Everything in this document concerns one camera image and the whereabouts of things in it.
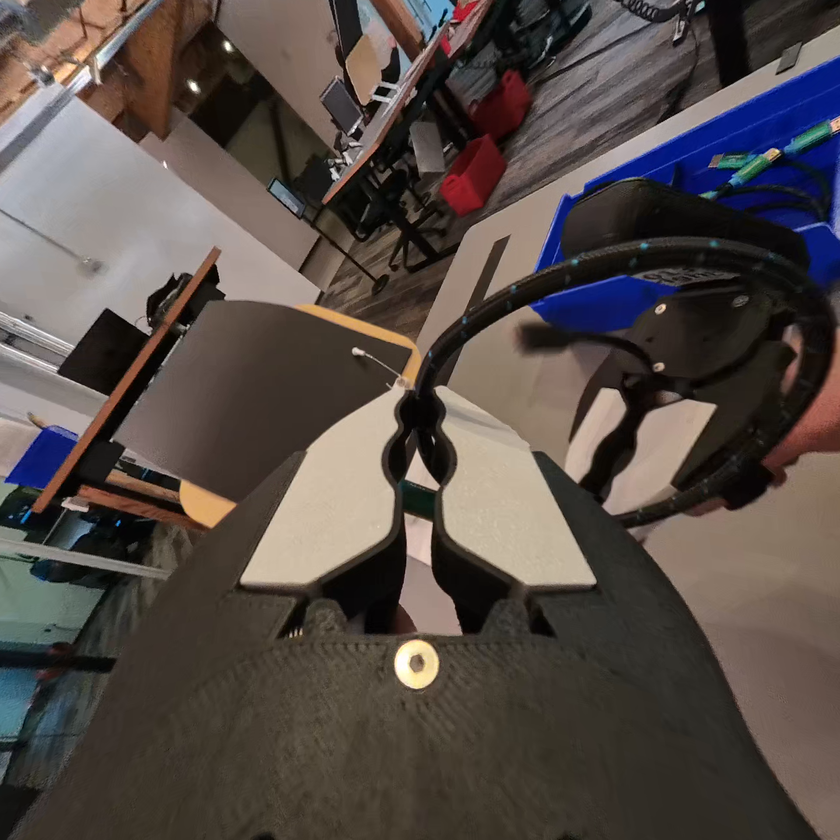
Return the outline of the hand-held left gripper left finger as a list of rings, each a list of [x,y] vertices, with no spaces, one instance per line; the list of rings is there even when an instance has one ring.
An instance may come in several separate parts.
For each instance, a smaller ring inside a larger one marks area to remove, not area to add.
[[[398,601],[410,397],[396,385],[308,447],[250,551],[242,588],[306,603],[329,599],[357,623]]]

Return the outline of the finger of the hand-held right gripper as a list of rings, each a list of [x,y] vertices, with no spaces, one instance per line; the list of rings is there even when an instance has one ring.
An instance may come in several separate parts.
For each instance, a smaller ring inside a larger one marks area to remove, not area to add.
[[[640,432],[640,377],[592,393],[565,456],[565,471],[583,489],[629,489]]]
[[[612,479],[603,506],[644,508],[672,496],[680,467],[716,411],[712,403],[682,400],[647,413],[633,455]]]

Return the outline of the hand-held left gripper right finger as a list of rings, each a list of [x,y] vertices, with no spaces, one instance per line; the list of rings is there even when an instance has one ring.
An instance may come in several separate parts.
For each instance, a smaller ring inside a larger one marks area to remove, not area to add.
[[[532,614],[543,596],[594,590],[595,573],[530,444],[447,386],[434,389],[432,408],[432,570],[462,632],[479,633],[499,602]]]

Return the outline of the person's right hand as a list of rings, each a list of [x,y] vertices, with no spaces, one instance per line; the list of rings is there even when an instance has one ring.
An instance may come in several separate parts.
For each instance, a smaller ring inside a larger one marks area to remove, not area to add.
[[[825,384],[814,403],[786,438],[764,458],[763,466],[771,473],[771,486],[785,483],[786,470],[805,455],[839,453],[839,394]]]

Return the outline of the black flat panel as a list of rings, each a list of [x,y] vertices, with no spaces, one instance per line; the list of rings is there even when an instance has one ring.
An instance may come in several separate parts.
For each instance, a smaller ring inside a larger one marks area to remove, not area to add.
[[[114,435],[163,473],[238,503],[294,453],[386,392],[409,349],[294,308],[206,304]]]

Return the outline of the white zip tie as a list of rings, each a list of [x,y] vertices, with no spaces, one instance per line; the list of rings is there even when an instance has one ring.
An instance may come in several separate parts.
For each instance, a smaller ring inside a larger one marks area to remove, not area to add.
[[[354,358],[371,361],[375,365],[382,368],[387,374],[391,375],[392,378],[393,378],[393,383],[390,385],[390,387],[392,389],[393,388],[401,388],[403,390],[408,390],[408,388],[410,386],[410,382],[399,371],[395,370],[390,365],[385,364],[383,361],[381,361],[380,359],[373,356],[368,351],[363,350],[362,348],[360,348],[358,346],[355,346],[355,347],[353,346],[351,348],[351,353],[352,353],[352,356]]]

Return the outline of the blue plastic bin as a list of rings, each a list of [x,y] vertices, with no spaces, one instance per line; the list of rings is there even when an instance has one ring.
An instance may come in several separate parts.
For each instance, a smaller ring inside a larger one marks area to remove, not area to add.
[[[725,180],[723,169],[710,167],[718,155],[756,156],[780,150],[797,135],[838,117],[839,58],[835,57],[731,108],[714,119],[597,175],[580,192],[567,193],[553,217],[535,270],[562,261],[564,222],[584,193],[603,183],[647,177],[685,192],[701,194]],[[780,167],[762,173],[752,185],[790,185],[815,199],[829,197],[827,220],[812,213],[775,209],[762,216],[801,234],[811,255],[814,281],[838,293],[838,135],[805,152],[799,161],[819,171],[819,180],[797,169]],[[582,289],[556,293],[532,304],[546,322],[570,329],[610,332],[628,328],[656,300],[674,291],[647,280],[618,276]]]

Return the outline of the red storage bin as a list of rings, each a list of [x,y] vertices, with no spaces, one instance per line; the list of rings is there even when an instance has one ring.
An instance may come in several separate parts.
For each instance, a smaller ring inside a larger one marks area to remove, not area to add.
[[[508,163],[490,134],[467,143],[439,187],[439,194],[458,217],[483,208],[505,174]]]
[[[502,141],[518,131],[532,106],[532,95],[518,70],[506,70],[498,84],[468,114],[479,136]]]

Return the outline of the black monitor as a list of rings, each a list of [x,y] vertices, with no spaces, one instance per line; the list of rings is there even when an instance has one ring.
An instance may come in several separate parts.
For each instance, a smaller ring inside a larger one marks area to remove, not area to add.
[[[147,332],[105,308],[61,363],[57,374],[110,396],[149,337]]]

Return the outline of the small blue bin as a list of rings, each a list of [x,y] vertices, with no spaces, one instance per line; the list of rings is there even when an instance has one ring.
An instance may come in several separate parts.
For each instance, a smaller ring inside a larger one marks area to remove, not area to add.
[[[77,441],[77,434],[61,426],[41,428],[4,482],[16,487],[44,490]]]

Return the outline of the small lit screen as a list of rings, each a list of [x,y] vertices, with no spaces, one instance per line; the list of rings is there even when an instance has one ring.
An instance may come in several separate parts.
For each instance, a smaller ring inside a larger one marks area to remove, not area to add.
[[[268,194],[273,196],[295,218],[303,219],[306,216],[308,203],[305,198],[301,197],[280,178],[273,177],[266,189]]]

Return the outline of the long wooden desk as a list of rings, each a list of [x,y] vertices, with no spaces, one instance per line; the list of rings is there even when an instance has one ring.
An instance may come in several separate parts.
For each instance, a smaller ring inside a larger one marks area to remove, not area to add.
[[[322,204],[327,206],[335,200],[343,189],[347,188],[353,179],[364,173],[364,168],[372,163],[376,152],[383,146],[388,133],[396,125],[411,100],[417,94],[416,89],[422,76],[437,67],[438,56],[443,57],[441,70],[449,70],[449,59],[455,59],[464,51],[474,38],[480,22],[490,11],[492,2],[476,2],[470,9],[469,15],[459,23],[445,24],[439,28],[428,41],[423,51],[406,70],[399,82],[391,86],[391,94],[380,97],[381,107],[362,132],[357,154],[350,158],[339,171],[339,177],[334,178],[330,189],[325,193]]]

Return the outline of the grey computer monitor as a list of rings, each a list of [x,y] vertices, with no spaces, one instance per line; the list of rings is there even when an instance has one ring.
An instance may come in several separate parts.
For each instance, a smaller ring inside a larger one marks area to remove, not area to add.
[[[355,101],[343,79],[334,77],[324,88],[320,102],[331,120],[349,138],[357,139],[364,130],[364,111]]]

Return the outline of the tan chair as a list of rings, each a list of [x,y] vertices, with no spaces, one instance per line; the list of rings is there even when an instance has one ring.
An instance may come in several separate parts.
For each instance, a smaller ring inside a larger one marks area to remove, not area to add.
[[[361,107],[390,104],[402,77],[400,50],[393,35],[363,35],[345,60],[345,69]]]

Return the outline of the wooden desk with black frame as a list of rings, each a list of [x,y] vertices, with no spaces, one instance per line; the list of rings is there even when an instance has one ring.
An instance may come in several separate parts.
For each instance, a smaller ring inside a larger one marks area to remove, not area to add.
[[[125,447],[114,435],[177,344],[181,316],[205,281],[217,279],[216,264],[221,253],[220,248],[211,248],[46,488],[40,491],[31,507],[33,514],[39,515],[53,505],[76,505],[105,508],[189,530],[205,529],[185,513],[178,491],[128,476],[118,469]]]

